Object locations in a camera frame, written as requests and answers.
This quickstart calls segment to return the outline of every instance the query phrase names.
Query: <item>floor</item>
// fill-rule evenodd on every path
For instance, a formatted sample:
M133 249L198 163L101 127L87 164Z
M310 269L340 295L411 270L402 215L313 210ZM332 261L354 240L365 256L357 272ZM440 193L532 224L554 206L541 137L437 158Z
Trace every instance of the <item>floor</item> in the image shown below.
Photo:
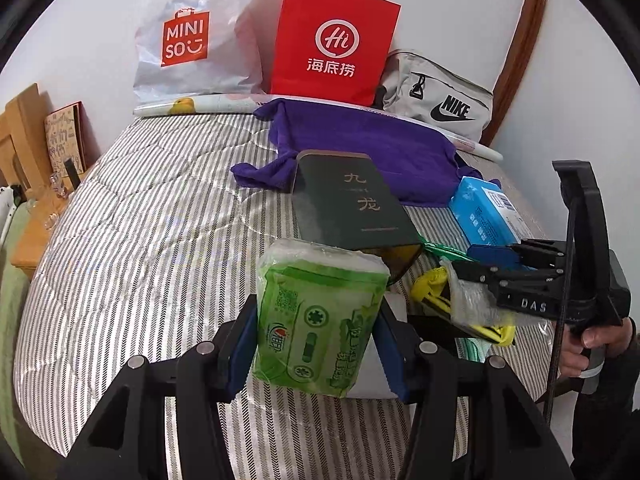
M571 454L572 443L572 425L574 421L574 406L575 399L578 394L575 392L569 392L561 397L558 397L554 402L554 416L551 420L551 430L556 436L556 440L567 461L571 463L574 456ZM634 396L634 409L640 410L640 381L636 384L636 394Z

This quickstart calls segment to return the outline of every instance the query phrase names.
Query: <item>purple cloth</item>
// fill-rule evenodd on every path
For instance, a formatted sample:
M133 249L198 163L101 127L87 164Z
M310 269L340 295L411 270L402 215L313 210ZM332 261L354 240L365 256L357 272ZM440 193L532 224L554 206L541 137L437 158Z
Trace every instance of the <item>purple cloth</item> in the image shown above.
M482 178L453 144L428 126L339 105L276 99L255 111L273 120L269 140L278 158L263 168L231 168L244 187L290 191L303 150L367 153L391 192L405 205L446 207L464 176Z

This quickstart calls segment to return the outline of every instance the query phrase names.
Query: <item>hand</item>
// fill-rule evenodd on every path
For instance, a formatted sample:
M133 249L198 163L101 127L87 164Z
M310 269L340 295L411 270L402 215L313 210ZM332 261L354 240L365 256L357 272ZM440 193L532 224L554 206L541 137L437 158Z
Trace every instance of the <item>hand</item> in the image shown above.
M592 326L579 338L564 327L562 350L560 354L560 373L565 377L578 377L589 366L589 359L582 354L585 348L598 348L607 345L607 357L617 357L631 343L633 326L625 317L622 326Z

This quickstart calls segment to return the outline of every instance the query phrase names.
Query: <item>dark green box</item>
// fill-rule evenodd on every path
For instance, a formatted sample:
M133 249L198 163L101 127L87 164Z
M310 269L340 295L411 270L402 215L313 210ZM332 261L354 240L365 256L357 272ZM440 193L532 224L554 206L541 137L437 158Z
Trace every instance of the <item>dark green box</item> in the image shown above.
M303 240L376 254L390 283L422 251L418 231L369 155L305 150L291 193Z

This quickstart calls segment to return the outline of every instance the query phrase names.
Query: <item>nike swoosh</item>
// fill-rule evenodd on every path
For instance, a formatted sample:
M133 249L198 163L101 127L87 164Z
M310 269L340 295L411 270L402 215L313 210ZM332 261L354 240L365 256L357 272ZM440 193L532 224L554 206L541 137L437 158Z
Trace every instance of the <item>nike swoosh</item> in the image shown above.
M452 121L475 121L475 119L469 119L468 117L458 117L455 115L445 115L440 111L440 107L444 102L440 103L433 110L431 110L431 119L438 121L439 123L450 123Z

